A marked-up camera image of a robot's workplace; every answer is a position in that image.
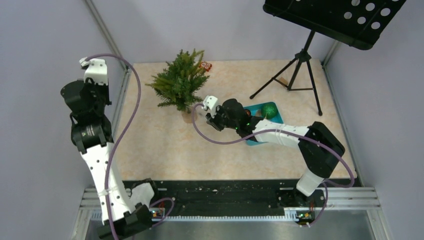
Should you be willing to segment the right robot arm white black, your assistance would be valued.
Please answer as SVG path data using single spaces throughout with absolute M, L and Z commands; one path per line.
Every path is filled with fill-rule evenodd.
M 299 206 L 307 206 L 313 200 L 313 192 L 331 176 L 346 152 L 343 144 L 319 121 L 309 126 L 273 122 L 249 114 L 235 98 L 219 104 L 215 96 L 208 95 L 201 106 L 207 112 L 207 124 L 217 131 L 232 129 L 243 141 L 272 143 L 300 151 L 306 170 L 293 192 L 293 200 Z

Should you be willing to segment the copper shiny ball ornament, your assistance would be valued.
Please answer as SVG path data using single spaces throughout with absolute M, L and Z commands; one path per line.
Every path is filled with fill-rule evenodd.
M 244 111 L 245 111 L 245 113 L 247 114 L 248 117 L 252 116 L 251 111 L 249 109 L 245 109 Z

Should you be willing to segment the small green christmas tree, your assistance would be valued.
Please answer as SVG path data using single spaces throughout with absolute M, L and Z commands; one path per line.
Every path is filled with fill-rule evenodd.
M 194 105 L 203 99 L 196 93 L 209 79 L 206 70 L 201 67 L 204 52 L 196 49 L 180 50 L 173 61 L 167 61 L 166 67 L 152 76 L 152 82 L 145 84 L 160 98 L 157 107 L 175 107 L 187 124 L 197 119 L 192 117 Z

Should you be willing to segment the red gift box ornament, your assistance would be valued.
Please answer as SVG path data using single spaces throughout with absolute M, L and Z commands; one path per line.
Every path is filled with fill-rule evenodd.
M 209 72 L 211 70 L 212 66 L 213 65 L 210 62 L 202 61 L 200 63 L 199 67 L 202 68 L 203 70 L 205 70 L 206 72 Z

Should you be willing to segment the teal plastic tray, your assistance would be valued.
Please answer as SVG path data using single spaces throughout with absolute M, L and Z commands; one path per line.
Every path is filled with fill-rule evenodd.
M 262 117 L 274 123 L 283 124 L 283 118 L 275 102 L 265 102 L 250 106 L 244 106 L 244 111 L 251 117 Z

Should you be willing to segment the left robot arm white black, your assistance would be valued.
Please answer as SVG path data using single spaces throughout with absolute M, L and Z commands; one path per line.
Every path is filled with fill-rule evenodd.
M 101 240 L 124 240 L 153 226 L 150 207 L 160 202 L 154 181 L 146 178 L 137 182 L 141 197 L 131 201 L 117 166 L 110 160 L 114 147 L 111 122 L 105 115 L 110 105 L 108 85 L 92 79 L 78 79 L 60 91 L 70 108 L 71 141 L 87 164 L 102 213 L 102 226 L 96 233 Z

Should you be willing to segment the small wooden block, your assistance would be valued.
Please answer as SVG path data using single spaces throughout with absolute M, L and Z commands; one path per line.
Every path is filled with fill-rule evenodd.
M 278 81 L 281 82 L 283 85 L 286 85 L 286 86 L 289 84 L 289 82 L 284 77 L 279 77 Z

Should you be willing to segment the green glitter ball ornament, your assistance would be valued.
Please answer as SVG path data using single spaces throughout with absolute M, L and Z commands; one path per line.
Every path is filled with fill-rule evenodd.
M 272 119 L 278 115 L 278 108 L 274 102 L 264 103 L 260 108 L 261 117 L 265 119 Z

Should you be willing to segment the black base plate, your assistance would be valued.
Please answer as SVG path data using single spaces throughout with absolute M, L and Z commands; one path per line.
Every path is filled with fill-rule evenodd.
M 289 208 L 302 211 L 324 206 L 325 192 L 316 189 L 303 196 L 295 179 L 256 180 L 154 180 L 153 201 L 172 217 L 274 217 Z

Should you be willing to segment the black music stand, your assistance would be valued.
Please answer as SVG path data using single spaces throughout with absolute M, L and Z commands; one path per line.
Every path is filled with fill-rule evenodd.
M 265 13 L 310 30 L 304 47 L 286 66 L 271 77 L 250 96 L 253 99 L 271 82 L 277 82 L 287 91 L 294 91 L 293 84 L 303 63 L 307 65 L 317 112 L 323 112 L 312 73 L 308 49 L 316 33 L 327 36 L 358 50 L 370 50 L 389 22 L 406 0 L 266 0 Z M 283 77 L 288 85 L 278 78 Z

